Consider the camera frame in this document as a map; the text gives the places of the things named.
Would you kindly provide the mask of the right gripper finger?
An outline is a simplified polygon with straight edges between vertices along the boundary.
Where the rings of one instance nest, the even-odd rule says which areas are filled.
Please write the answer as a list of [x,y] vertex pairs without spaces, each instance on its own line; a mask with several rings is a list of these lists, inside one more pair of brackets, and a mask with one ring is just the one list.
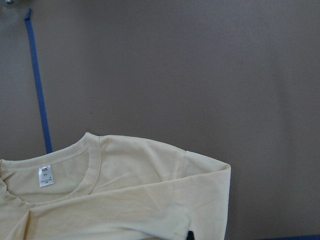
[[195,240],[194,232],[189,230],[186,236],[186,240]]

